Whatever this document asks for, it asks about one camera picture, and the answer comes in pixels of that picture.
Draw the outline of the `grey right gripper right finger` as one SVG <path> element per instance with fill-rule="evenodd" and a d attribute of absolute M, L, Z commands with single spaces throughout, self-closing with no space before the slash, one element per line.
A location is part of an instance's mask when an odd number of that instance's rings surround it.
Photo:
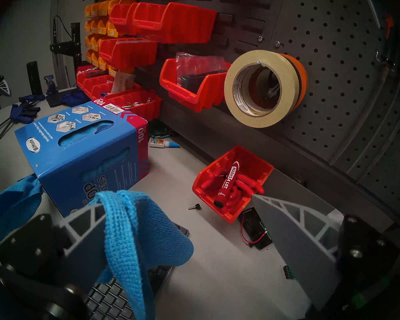
<path fill-rule="evenodd" d="M 360 217 L 338 222 L 272 197 L 252 201 L 315 310 L 359 310 L 388 287 L 400 248 Z"/>

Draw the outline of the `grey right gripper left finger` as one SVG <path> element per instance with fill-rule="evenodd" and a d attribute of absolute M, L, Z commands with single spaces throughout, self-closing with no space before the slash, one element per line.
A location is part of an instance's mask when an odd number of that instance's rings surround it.
<path fill-rule="evenodd" d="M 77 210 L 54 225 L 37 215 L 0 244 L 0 262 L 17 274 L 52 286 L 90 290 L 107 266 L 102 204 Z"/>

